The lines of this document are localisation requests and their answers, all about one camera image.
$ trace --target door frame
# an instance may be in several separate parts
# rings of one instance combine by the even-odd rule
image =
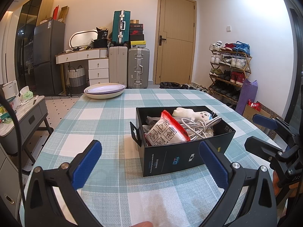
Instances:
[[[187,0],[194,3],[194,40],[193,40],[193,50],[191,57],[191,66],[190,66],[190,77],[189,84],[191,84],[192,71],[194,65],[194,53],[196,50],[196,31],[197,31],[197,1]],[[161,8],[161,0],[158,0],[158,8],[157,8],[157,21],[156,21],[156,36],[155,36],[155,51],[154,51],[154,66],[153,66],[153,81],[156,84],[156,70],[157,70],[157,58],[158,58],[158,43],[159,43],[159,27],[160,27],[160,8]]]

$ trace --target blue and white tablecloth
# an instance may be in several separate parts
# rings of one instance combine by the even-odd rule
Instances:
[[[50,136],[34,167],[58,168],[82,152],[91,140],[102,144],[102,155],[81,198],[104,227],[131,226],[151,221],[154,226],[199,226],[222,195],[205,165],[180,172],[143,177],[137,145],[129,122],[136,107],[205,105],[229,123],[235,136],[225,152],[231,161],[257,169],[259,161],[246,152],[250,136],[273,143],[248,120],[210,95],[196,90],[126,89],[115,98],[94,100],[82,96]],[[235,208],[229,220],[233,220]],[[24,221],[24,209],[20,208]]]

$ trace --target shoe rack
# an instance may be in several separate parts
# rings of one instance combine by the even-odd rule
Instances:
[[[224,56],[235,56],[235,57],[236,57],[236,56],[241,56],[241,57],[245,57],[245,58],[246,58],[246,65],[245,65],[244,69],[237,68],[237,67],[227,66],[227,65],[225,65],[225,64],[217,64],[217,63],[211,63],[211,62],[210,62],[210,64],[211,64],[211,66],[212,66],[213,69],[218,69],[218,68],[221,67],[221,66],[222,66],[222,67],[225,67],[225,68],[234,69],[235,71],[243,72],[243,73],[244,73],[244,76],[245,76],[245,79],[247,79],[247,78],[249,77],[249,75],[251,74],[251,69],[250,69],[249,63],[250,63],[252,57],[251,57],[251,56],[248,56],[246,53],[234,52],[234,51],[213,51],[213,50],[211,50],[211,52],[212,52],[212,54],[214,54],[214,55],[215,55],[215,54],[222,54],[222,55],[224,55]],[[225,80],[225,79],[221,79],[221,78],[216,77],[216,76],[210,75],[209,77],[210,77],[210,79],[212,80],[213,83],[214,83],[216,80],[219,80],[219,81],[221,81],[221,82],[225,82],[225,83],[234,85],[234,86],[239,87],[239,88],[242,87],[242,85],[239,85],[239,84],[236,84],[236,83],[227,81],[227,80]],[[224,98],[230,100],[232,103],[236,103],[236,104],[237,104],[237,101],[235,101],[235,100],[233,100],[233,99],[227,97],[226,95],[223,95],[223,94],[221,94],[221,93],[218,93],[218,92],[216,92],[216,91],[214,91],[214,90],[212,90],[212,89],[209,89],[209,90],[210,90],[211,92],[213,92],[213,93],[216,93],[216,94],[218,94],[218,95],[220,95],[220,96],[223,96]]]

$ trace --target metal screw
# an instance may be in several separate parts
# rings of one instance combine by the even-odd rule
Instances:
[[[266,166],[261,166],[261,171],[266,172],[267,171],[267,167]]]
[[[34,172],[38,173],[39,171],[41,171],[41,167],[37,166],[35,169],[34,169]]]
[[[61,168],[62,169],[67,169],[69,167],[69,163],[63,163],[63,164],[61,164]]]
[[[234,162],[234,163],[232,164],[232,167],[235,168],[235,169],[239,169],[239,168],[240,168],[240,164],[237,163],[237,162]]]

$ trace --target gray refrigerator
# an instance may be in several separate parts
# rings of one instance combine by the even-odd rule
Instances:
[[[65,24],[54,19],[35,28],[34,31],[34,75],[37,94],[58,95],[63,91],[60,66],[55,55],[64,50]]]

